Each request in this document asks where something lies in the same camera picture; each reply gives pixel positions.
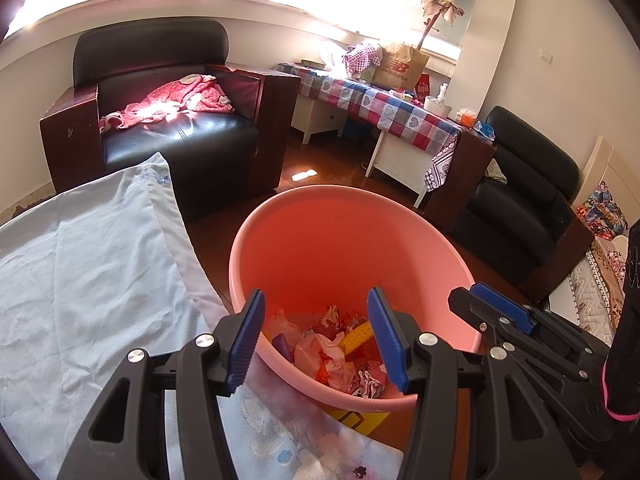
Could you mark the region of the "yellow cardboard box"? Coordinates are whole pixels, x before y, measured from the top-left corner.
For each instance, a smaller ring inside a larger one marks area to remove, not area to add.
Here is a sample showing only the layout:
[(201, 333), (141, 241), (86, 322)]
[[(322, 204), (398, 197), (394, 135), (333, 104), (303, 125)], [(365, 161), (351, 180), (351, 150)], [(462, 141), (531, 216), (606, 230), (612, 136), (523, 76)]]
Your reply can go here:
[(326, 414), (330, 415), (342, 425), (368, 436), (378, 426), (384, 422), (384, 420), (390, 416), (388, 413), (382, 412), (357, 412), (357, 411), (345, 411), (339, 408), (332, 408), (332, 406), (321, 404), (320, 408)]

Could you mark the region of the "pink plastic basin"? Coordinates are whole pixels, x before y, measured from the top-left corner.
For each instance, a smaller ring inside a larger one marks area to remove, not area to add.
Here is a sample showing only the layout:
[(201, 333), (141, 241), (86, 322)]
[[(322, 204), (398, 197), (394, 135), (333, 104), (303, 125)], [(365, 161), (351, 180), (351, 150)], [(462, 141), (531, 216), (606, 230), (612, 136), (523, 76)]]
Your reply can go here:
[(305, 185), (266, 200), (240, 227), (229, 262), (235, 310), (258, 288), (268, 314), (284, 312), (307, 328), (331, 304), (366, 313), (368, 291), (381, 287), (421, 330), (469, 352), (480, 333), (449, 310), (448, 296), (473, 283), (431, 223), (384, 196), (339, 185)]

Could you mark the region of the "red patterned garment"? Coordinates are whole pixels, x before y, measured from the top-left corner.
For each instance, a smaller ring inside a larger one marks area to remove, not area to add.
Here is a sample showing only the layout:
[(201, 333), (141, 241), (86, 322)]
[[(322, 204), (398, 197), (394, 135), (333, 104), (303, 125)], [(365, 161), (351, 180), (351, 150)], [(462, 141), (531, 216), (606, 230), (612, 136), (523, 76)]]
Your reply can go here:
[(125, 130), (140, 124), (173, 122), (181, 115), (196, 113), (230, 114), (231, 100), (213, 75), (191, 74), (169, 81), (150, 92), (141, 102), (130, 103), (101, 117), (100, 133)]

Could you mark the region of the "colourful patterned bedding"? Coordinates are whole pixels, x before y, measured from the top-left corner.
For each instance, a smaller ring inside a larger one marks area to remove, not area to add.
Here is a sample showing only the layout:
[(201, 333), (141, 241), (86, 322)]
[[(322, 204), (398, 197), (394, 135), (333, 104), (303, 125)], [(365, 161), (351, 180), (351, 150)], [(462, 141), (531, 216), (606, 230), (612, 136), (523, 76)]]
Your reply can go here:
[(612, 344), (625, 300), (629, 224), (604, 181), (577, 207), (576, 214), (594, 240), (551, 293), (548, 309)]

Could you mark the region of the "light blue table cloth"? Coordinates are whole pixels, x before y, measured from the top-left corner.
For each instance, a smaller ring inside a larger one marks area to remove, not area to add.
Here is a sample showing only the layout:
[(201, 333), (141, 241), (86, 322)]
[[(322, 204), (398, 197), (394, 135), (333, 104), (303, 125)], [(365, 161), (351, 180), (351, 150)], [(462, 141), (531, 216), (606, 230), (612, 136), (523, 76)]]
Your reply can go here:
[[(1, 229), (1, 422), (41, 479), (134, 348), (180, 349), (226, 308), (160, 155), (55, 196)], [(219, 401), (242, 479), (393, 479), (401, 452), (341, 425), (254, 360)]]

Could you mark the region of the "white side cabinet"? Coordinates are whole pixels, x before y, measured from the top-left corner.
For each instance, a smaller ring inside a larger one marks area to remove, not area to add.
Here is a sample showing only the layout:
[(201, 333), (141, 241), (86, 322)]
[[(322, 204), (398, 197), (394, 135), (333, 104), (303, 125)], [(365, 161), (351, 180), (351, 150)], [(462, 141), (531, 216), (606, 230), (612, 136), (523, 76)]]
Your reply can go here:
[(348, 114), (346, 110), (299, 94), (296, 99), (291, 126), (303, 133), (307, 145), (316, 133), (336, 131), (341, 136)]

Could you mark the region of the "patterned paper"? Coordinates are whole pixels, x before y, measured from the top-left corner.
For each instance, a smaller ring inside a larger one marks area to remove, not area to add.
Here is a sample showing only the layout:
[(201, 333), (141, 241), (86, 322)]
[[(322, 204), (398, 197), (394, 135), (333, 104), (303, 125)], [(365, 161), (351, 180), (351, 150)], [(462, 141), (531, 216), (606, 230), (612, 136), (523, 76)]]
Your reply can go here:
[(348, 393), (363, 399), (377, 399), (385, 392), (387, 374), (380, 362), (369, 361), (361, 365), (349, 386)]

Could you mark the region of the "white tissue box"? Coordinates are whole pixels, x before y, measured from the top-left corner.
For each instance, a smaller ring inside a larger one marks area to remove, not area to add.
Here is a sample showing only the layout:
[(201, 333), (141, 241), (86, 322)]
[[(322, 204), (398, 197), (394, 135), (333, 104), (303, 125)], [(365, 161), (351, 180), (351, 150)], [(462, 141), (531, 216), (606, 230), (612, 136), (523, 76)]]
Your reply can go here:
[(424, 101), (424, 108), (431, 114), (438, 117), (447, 118), (451, 112), (451, 107), (446, 104), (446, 93), (448, 84), (444, 82), (439, 87), (436, 96), (427, 96)]

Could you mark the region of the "checkered tablecloth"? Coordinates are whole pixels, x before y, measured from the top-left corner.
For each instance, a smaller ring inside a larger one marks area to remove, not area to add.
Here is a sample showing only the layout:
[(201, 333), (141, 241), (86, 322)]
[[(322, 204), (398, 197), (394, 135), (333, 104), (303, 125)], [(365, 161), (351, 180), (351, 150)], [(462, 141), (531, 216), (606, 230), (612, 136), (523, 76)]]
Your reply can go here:
[(300, 78), (298, 93), (355, 115), (378, 130), (396, 136), (430, 155), (425, 173), (427, 192), (444, 185), (458, 136), (463, 128), (390, 93), (362, 82), (330, 75), (293, 63), (280, 63), (276, 70)]

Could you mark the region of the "orange white plastic bag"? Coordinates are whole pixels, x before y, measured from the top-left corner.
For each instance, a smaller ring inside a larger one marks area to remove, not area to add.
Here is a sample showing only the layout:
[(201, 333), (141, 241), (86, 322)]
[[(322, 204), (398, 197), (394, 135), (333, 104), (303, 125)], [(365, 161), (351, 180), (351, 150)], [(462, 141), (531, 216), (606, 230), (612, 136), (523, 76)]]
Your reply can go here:
[(334, 341), (316, 333), (306, 335), (294, 349), (294, 364), (308, 377), (341, 392), (349, 392), (356, 366)]

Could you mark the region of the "purple face mask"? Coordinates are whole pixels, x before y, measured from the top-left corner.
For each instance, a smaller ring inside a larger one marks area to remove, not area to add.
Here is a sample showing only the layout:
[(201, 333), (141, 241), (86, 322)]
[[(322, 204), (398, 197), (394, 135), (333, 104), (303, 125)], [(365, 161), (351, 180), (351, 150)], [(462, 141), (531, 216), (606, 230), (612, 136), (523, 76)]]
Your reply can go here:
[(286, 340), (285, 334), (279, 334), (272, 338), (271, 341), (273, 348), (280, 353), (288, 362), (294, 363), (294, 356), (288, 345), (288, 341)]

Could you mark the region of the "checkered cloth bundle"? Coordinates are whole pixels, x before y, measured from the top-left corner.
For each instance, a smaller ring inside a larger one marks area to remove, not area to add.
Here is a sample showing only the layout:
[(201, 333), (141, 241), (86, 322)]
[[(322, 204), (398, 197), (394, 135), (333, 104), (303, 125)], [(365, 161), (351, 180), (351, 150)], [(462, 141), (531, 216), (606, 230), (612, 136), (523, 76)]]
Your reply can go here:
[(383, 59), (382, 47), (374, 41), (363, 41), (349, 46), (342, 56), (349, 78), (371, 81)]

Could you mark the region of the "brown paper shopping bag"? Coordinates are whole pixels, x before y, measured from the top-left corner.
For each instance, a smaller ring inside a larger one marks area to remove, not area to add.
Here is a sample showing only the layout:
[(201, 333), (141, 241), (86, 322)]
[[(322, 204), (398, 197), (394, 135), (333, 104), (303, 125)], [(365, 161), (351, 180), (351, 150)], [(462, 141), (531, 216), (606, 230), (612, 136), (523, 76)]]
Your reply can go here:
[(388, 44), (382, 47), (382, 53), (372, 84), (383, 89), (413, 90), (424, 71), (428, 55), (410, 44)]

